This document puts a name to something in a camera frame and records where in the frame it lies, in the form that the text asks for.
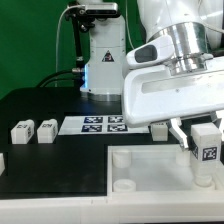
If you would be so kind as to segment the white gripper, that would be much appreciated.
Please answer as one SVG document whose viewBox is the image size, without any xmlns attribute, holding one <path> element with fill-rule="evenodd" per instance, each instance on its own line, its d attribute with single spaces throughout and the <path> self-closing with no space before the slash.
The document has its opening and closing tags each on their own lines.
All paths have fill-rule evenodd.
<svg viewBox="0 0 224 224">
<path fill-rule="evenodd" d="M 170 119 L 169 132 L 183 151 L 189 145 L 180 118 L 211 112 L 212 122 L 224 133 L 224 111 L 217 111 L 224 109 L 224 56 L 207 60 L 206 66 L 204 71 L 176 76 L 165 65 L 131 71 L 122 94 L 125 123 L 141 127 Z"/>
</svg>

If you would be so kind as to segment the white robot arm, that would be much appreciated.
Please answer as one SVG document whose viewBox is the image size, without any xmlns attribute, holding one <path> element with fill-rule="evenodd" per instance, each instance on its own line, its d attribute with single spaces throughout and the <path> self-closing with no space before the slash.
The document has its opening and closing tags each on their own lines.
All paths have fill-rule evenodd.
<svg viewBox="0 0 224 224">
<path fill-rule="evenodd" d="M 224 109 L 224 57 L 210 53 L 199 0 L 137 0 L 144 45 L 125 51 L 122 18 L 95 22 L 81 92 L 121 99 L 139 127 Z"/>
</svg>

